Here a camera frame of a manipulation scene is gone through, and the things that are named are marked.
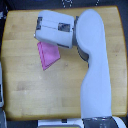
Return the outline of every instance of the wooden surface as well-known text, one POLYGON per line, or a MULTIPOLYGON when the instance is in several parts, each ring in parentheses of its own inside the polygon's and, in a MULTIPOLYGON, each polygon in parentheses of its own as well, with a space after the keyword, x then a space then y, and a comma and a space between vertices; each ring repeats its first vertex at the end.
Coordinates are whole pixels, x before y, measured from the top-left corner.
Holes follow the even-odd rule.
MULTIPOLYGON (((79 16, 87 8, 56 10, 79 16)), ((112 114, 127 113, 125 41, 116 7, 93 8, 102 17, 112 86, 112 114)), ((80 117, 80 87, 88 65, 77 48, 59 48, 61 59, 43 71, 38 41, 33 38, 38 11, 10 11, 2 42, 1 62, 5 112, 10 120, 80 117)))

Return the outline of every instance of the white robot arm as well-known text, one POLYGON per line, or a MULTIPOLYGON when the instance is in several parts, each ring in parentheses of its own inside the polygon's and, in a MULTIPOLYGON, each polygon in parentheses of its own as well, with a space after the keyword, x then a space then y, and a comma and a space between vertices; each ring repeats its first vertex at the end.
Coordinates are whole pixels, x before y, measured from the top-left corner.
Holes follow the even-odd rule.
POLYGON ((74 23, 72 16, 41 11, 34 36, 39 41, 65 48, 72 48, 75 38, 80 56, 89 64, 81 85, 81 118, 87 124, 88 121, 100 120, 95 128, 96 125, 99 127, 102 120, 110 122, 111 83, 104 24, 100 15, 89 9, 74 23))

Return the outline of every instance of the pink cloth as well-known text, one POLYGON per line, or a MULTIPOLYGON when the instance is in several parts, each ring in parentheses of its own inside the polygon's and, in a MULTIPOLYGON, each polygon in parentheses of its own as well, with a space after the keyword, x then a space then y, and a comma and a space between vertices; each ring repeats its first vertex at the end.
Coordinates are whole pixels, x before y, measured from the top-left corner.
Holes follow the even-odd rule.
POLYGON ((46 70, 55 61, 60 59, 60 54, 57 46, 44 42, 39 42, 37 46, 38 46, 43 70, 46 70))

